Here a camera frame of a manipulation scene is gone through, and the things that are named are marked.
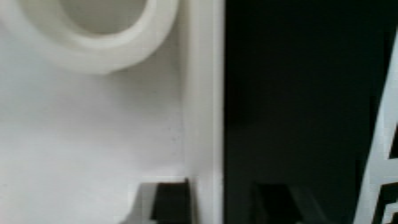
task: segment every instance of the black floor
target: black floor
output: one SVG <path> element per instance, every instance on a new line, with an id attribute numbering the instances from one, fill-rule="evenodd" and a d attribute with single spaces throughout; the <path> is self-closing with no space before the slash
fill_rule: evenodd
<path id="1" fill-rule="evenodd" d="M 228 224 L 255 182 L 306 185 L 351 222 L 397 22 L 398 1 L 228 0 Z"/>

